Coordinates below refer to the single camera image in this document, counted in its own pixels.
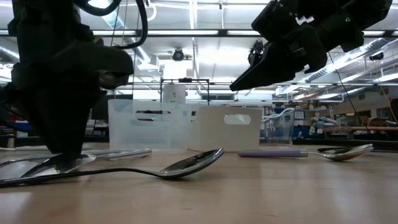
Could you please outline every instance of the security camera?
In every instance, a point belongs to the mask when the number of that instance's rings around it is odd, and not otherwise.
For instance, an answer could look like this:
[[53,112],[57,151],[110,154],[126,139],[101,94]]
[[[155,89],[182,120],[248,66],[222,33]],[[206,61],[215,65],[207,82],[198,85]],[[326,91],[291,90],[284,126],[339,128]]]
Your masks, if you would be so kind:
[[173,54],[173,60],[176,62],[181,62],[184,60],[184,53],[182,52],[182,49],[175,49],[174,54]]

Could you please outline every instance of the white box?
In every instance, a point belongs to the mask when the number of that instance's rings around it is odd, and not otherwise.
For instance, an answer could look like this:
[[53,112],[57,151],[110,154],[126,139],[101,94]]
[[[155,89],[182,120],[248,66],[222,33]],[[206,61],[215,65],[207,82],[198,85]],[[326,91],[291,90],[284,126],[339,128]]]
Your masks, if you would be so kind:
[[262,110],[224,106],[203,106],[191,123],[188,149],[205,152],[223,148],[226,152],[259,149]]
[[187,150],[191,116],[189,105],[109,100],[108,108],[110,149]]

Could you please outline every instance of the table surface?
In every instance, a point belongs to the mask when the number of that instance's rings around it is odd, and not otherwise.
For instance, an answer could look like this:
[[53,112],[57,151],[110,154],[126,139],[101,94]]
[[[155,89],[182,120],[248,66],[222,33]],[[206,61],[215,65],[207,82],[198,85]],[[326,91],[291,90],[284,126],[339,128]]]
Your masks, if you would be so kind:
[[[84,169],[160,170],[194,154],[95,161]],[[1,152],[0,162],[21,156]],[[396,223],[397,161],[398,154],[390,153],[342,163],[318,156],[253,159],[225,154],[178,181],[121,172],[0,189],[0,223]],[[0,178],[19,175],[29,166],[3,168]]]

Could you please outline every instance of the clear plastic bin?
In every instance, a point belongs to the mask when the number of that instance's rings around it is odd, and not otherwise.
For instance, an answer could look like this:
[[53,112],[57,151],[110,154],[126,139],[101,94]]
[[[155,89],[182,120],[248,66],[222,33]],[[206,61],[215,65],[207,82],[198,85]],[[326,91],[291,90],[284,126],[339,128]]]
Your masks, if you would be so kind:
[[183,152],[189,140],[190,106],[178,103],[109,100],[111,149]]
[[292,144],[294,109],[287,108],[281,114],[263,117],[267,144]]

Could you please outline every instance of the white plastic container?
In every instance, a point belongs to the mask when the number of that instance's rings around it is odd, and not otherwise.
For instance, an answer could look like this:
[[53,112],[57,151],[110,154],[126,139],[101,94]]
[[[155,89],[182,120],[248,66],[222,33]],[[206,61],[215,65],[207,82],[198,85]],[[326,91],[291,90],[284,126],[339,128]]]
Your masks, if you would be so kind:
[[110,149],[184,152],[190,137],[190,106],[109,100]]

